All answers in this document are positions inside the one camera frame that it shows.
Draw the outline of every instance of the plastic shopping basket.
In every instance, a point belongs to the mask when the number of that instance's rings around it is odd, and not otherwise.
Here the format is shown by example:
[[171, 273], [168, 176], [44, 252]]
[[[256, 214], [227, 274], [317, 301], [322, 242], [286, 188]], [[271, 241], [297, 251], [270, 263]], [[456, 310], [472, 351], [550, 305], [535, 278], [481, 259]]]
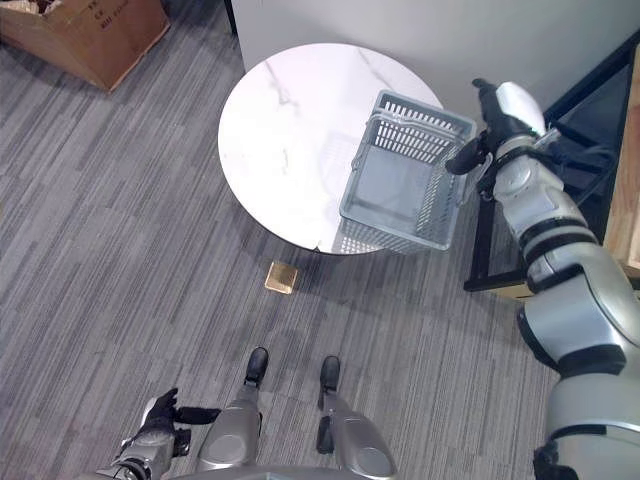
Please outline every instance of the plastic shopping basket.
[[468, 118], [380, 92], [342, 197], [341, 232], [400, 253], [448, 249], [465, 177], [444, 165], [474, 135]]

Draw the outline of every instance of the basket handle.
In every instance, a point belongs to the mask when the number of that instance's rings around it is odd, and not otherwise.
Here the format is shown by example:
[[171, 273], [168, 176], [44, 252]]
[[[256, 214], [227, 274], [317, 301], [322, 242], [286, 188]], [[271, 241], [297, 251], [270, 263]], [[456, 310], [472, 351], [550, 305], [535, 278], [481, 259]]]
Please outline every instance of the basket handle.
[[374, 113], [372, 113], [371, 116], [369, 117], [369, 120], [367, 121], [367, 128], [369, 127], [370, 123], [374, 120], [383, 120], [387, 122], [393, 122], [396, 124], [400, 124], [402, 127], [415, 128], [415, 129], [424, 131], [425, 133], [430, 133], [431, 135], [446, 137], [446, 140], [456, 144], [461, 145], [464, 143], [462, 139], [451, 130], [442, 128], [438, 125], [434, 125], [429, 122], [416, 120], [414, 118], [407, 118], [397, 113], [389, 113], [388, 111], [382, 110], [379, 108], [376, 108], [374, 110]]

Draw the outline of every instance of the white marble tabletop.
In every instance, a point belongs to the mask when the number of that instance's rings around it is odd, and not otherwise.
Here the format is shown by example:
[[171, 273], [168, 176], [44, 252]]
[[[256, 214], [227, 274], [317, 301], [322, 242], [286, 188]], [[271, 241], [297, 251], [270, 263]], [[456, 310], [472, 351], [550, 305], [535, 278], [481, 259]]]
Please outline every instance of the white marble tabletop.
[[384, 89], [442, 106], [408, 68], [365, 48], [304, 45], [256, 65], [231, 92], [218, 131], [222, 169], [238, 201], [300, 247], [366, 251], [341, 236], [339, 205]]

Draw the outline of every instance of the floor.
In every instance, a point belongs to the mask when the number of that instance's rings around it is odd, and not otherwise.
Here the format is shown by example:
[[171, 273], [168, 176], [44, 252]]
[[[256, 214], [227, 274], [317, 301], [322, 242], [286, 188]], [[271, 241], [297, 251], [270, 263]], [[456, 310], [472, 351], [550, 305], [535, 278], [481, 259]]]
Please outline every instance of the floor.
[[[532, 478], [554, 377], [516, 303], [462, 291], [476, 206], [448, 253], [325, 256], [274, 237], [218, 162], [243, 74], [223, 2], [167, 5], [172, 28], [111, 95], [0, 46], [0, 478], [107, 464], [174, 385], [183, 405], [224, 405], [255, 345], [271, 352], [261, 463], [334, 465], [314, 450], [331, 353], [402, 478]], [[292, 295], [264, 288], [272, 260], [300, 269]]]

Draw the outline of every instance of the wooden furniture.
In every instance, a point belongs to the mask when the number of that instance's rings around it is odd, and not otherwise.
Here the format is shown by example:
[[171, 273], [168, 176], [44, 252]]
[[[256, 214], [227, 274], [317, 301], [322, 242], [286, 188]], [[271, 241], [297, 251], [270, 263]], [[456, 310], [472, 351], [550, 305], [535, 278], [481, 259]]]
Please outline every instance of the wooden furniture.
[[604, 247], [620, 262], [628, 276], [640, 278], [640, 45], [636, 47]]

